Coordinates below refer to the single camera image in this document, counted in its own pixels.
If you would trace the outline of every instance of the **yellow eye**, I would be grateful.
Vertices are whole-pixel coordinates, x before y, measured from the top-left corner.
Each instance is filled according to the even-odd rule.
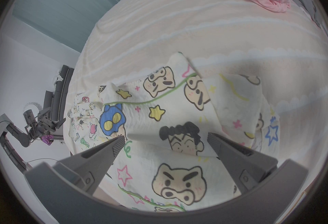
[[[121,121],[121,114],[120,113],[115,113],[113,116],[113,123],[118,123]]]
[[[106,122],[104,123],[104,129],[105,129],[106,131],[111,130],[112,127],[113,127],[113,122],[112,122],[112,121],[106,121]]]

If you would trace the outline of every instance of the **bed sheet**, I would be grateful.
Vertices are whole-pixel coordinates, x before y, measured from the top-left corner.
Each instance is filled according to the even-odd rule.
[[[203,78],[259,76],[281,117],[279,164],[292,158],[315,167],[328,146],[327,42],[293,2],[286,13],[273,13],[246,0],[121,0],[84,46],[65,117],[77,93],[144,77],[182,52]],[[75,154],[80,150],[68,136],[69,125],[64,124],[64,139]]]

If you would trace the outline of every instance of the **cartoon black hair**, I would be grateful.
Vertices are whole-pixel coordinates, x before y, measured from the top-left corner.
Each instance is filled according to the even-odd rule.
[[[167,126],[161,127],[159,130],[159,137],[164,141],[169,138],[169,136],[180,135],[180,134],[190,134],[194,139],[195,145],[200,142],[200,136],[198,135],[199,128],[192,122],[186,122],[184,125],[177,125],[176,127]]]

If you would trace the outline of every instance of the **cartoon print blanket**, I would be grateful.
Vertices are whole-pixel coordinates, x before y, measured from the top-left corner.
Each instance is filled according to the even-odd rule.
[[[213,206],[237,189],[207,143],[215,132],[277,157],[279,117],[258,77],[220,74],[202,80],[181,53],[144,80],[100,85],[76,95],[69,136],[81,151],[126,140],[105,189],[136,210],[183,212]]]

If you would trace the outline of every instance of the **purple object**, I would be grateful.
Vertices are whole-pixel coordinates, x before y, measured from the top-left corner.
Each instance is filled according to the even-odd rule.
[[[44,135],[41,136],[41,140],[47,145],[51,145],[53,143],[53,135]]]

